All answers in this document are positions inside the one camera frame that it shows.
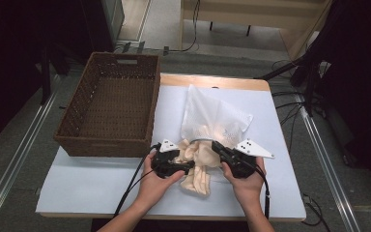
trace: person's left hand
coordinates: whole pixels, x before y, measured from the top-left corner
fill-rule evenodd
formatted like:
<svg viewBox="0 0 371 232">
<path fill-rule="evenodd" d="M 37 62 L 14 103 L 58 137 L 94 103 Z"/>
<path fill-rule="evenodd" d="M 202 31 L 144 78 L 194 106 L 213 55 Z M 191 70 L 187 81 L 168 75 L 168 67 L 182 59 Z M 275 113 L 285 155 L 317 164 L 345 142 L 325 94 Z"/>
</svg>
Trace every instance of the person's left hand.
<svg viewBox="0 0 371 232">
<path fill-rule="evenodd" d="M 133 204 L 143 210 L 150 210 L 161 199 L 167 189 L 180 180 L 184 175 L 184 171 L 178 171 L 168 178 L 159 178 L 152 169 L 152 159 L 156 152 L 149 154 L 144 160 L 143 175 L 147 174 L 140 181 L 140 190 Z"/>
</svg>

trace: basket handle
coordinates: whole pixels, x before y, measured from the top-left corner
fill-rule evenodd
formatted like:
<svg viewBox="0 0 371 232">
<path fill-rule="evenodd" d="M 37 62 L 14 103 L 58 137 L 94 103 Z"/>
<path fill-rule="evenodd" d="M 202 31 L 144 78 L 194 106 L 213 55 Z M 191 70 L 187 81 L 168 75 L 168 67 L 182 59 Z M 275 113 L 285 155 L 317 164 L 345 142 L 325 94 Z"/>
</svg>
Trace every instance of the basket handle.
<svg viewBox="0 0 371 232">
<path fill-rule="evenodd" d="M 134 66 L 137 66 L 137 59 L 130 60 L 130 59 L 119 59 L 119 58 L 117 58 L 116 61 L 117 61 L 117 64 L 119 64 L 119 65 L 134 65 Z"/>
</svg>

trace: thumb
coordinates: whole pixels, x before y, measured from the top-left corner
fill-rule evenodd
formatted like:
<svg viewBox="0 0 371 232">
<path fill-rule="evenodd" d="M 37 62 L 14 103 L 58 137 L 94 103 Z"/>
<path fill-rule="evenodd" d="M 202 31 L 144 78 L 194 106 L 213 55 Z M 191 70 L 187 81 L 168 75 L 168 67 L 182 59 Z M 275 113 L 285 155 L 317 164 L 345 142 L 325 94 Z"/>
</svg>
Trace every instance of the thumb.
<svg viewBox="0 0 371 232">
<path fill-rule="evenodd" d="M 184 175 L 185 175 L 184 171 L 177 171 L 166 180 L 168 180 L 170 185 L 172 185 L 176 183 L 178 180 L 180 180 Z"/>
<path fill-rule="evenodd" d="M 222 171 L 224 172 L 224 177 L 231 182 L 233 178 L 233 173 L 231 172 L 230 166 L 226 162 L 222 162 Z"/>
</svg>

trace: cable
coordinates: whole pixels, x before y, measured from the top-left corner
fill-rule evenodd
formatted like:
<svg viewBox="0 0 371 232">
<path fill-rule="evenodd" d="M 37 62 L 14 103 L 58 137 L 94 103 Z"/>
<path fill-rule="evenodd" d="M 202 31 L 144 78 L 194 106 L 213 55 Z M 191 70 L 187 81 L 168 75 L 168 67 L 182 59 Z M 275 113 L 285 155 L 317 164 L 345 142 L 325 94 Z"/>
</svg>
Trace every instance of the cable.
<svg viewBox="0 0 371 232">
<path fill-rule="evenodd" d="M 277 106 L 275 109 L 278 109 L 278 108 L 281 108 L 281 107 L 285 107 L 285 106 L 288 106 L 288 105 L 293 105 L 293 104 L 301 104 L 301 105 L 304 105 L 305 102 L 304 102 L 304 101 L 301 101 L 301 102 L 291 102 L 291 103 L 281 104 L 281 105 Z"/>
<path fill-rule="evenodd" d="M 130 188 L 130 190 L 132 190 L 134 187 L 135 187 L 135 185 L 137 185 L 144 177 L 146 177 L 147 175 L 149 175 L 150 173 L 152 173 L 154 170 L 151 170 L 151 171 L 149 171 L 149 172 L 147 172 L 146 174 L 144 174 L 143 176 L 141 176 L 134 184 L 133 184 L 133 186 Z"/>
<path fill-rule="evenodd" d="M 283 126 L 290 118 L 294 117 L 295 114 L 291 115 L 291 112 L 294 111 L 294 109 L 297 108 L 297 105 L 295 105 L 287 114 L 287 116 L 285 116 L 285 118 L 283 120 L 281 120 L 281 122 L 279 122 L 279 124 L 281 126 Z"/>
<path fill-rule="evenodd" d="M 309 198 L 309 200 L 308 200 L 309 202 L 305 202 L 305 204 L 315 213 L 315 215 L 319 219 L 315 223 L 309 223 L 309 222 L 306 222 L 306 221 L 302 221 L 302 223 L 305 224 L 305 225 L 309 225 L 309 226 L 317 226 L 320 223 L 322 223 L 324 225 L 324 227 L 327 229 L 327 231 L 330 232 L 329 226 L 328 226 L 327 222 L 324 220 L 324 217 L 322 215 L 322 210 L 321 210 L 321 207 L 319 206 L 319 204 L 314 199 L 312 199 L 309 195 L 307 195 L 305 193 L 302 193 L 302 195 Z M 312 205 L 312 203 L 315 203 L 319 212 L 315 209 L 315 207 Z"/>
<path fill-rule="evenodd" d="M 275 62 L 273 62 L 272 66 L 271 66 L 271 70 L 272 70 L 272 71 L 275 71 L 274 66 L 275 66 L 276 64 L 278 64 L 278 63 L 280 63 L 280 62 L 284 62 L 284 61 L 289 62 L 289 63 L 292 63 L 290 60 L 280 60 L 280 61 L 275 61 Z M 290 77 L 292 77 L 291 70 L 288 70 L 287 72 L 290 74 L 290 76 L 281 75 L 281 74 L 279 74 L 278 76 L 281 76 L 281 77 L 284 77 L 284 78 L 290 78 Z"/>
<path fill-rule="evenodd" d="M 192 16 L 192 23 L 194 25 L 194 41 L 192 42 L 191 46 L 183 50 L 169 50 L 169 51 L 184 52 L 184 51 L 190 50 L 194 46 L 195 42 L 197 41 L 197 20 L 198 20 L 198 14 L 200 12 L 200 4 L 201 4 L 201 0 L 197 0 L 197 3 L 195 4 L 195 8 L 194 8 L 194 14 Z"/>
<path fill-rule="evenodd" d="M 156 147 L 157 147 L 157 145 L 154 145 L 153 147 L 151 147 L 151 148 L 150 148 L 150 152 L 151 152 L 153 149 L 155 149 Z M 147 156 L 148 156 L 148 155 L 144 156 L 144 157 L 141 159 L 140 163 L 138 163 L 137 169 L 135 170 L 134 175 L 133 175 L 133 177 L 131 178 L 130 184 L 128 184 L 128 188 L 126 189 L 125 193 L 123 194 L 122 199 L 120 200 L 119 205 L 117 206 L 116 212 L 114 213 L 114 216 L 113 216 L 113 217 L 116 217 L 117 215 L 119 215 L 120 210 L 122 209 L 123 203 L 125 203 L 125 200 L 126 200 L 126 198 L 128 197 L 128 194 L 130 193 L 130 191 L 131 191 L 131 189 L 134 187 L 134 185 L 136 185 L 136 184 L 138 183 L 138 181 L 137 181 L 135 184 L 133 184 L 134 179 L 135 179 L 135 177 L 137 176 L 137 173 L 138 173 L 138 171 L 140 170 L 141 165 L 143 164 L 143 162 L 144 162 L 144 160 L 146 159 Z"/>
<path fill-rule="evenodd" d="M 264 215 L 267 219 L 269 219 L 270 218 L 270 198 L 271 198 L 271 195 L 270 195 L 270 188 L 268 186 L 268 181 L 267 181 L 266 175 L 258 164 L 255 164 L 255 166 L 253 166 L 251 163 L 249 163 L 245 160 L 242 160 L 242 159 L 241 159 L 241 162 L 243 162 L 245 165 L 248 165 L 249 167 L 253 168 L 261 176 L 261 178 L 264 180 L 264 184 L 265 184 Z"/>
<path fill-rule="evenodd" d="M 290 135 L 290 142 L 289 142 L 289 147 L 288 147 L 288 153 L 291 154 L 291 147 L 292 147 L 292 140 L 293 140 L 293 135 L 294 135 L 294 125 L 295 121 L 297 119 L 298 113 L 300 112 L 300 109 L 303 107 L 303 105 L 300 106 L 300 108 L 297 110 L 294 116 L 294 121 L 292 122 L 291 126 L 291 135 Z"/>
<path fill-rule="evenodd" d="M 294 92 L 294 91 L 282 91 L 282 92 L 276 92 L 271 94 L 273 97 L 283 96 L 283 95 L 303 95 L 302 92 Z"/>
</svg>

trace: translucent plastic bag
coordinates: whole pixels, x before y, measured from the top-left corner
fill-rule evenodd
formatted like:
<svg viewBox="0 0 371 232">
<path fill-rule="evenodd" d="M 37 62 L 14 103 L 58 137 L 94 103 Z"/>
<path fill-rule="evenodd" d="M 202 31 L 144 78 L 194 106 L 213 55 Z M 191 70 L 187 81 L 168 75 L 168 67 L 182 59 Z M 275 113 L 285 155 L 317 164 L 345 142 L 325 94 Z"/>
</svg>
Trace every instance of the translucent plastic bag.
<svg viewBox="0 0 371 232">
<path fill-rule="evenodd" d="M 185 103 L 182 137 L 189 142 L 199 139 L 219 141 L 233 148 L 243 140 L 253 116 L 228 102 L 214 99 L 190 85 Z"/>
</svg>

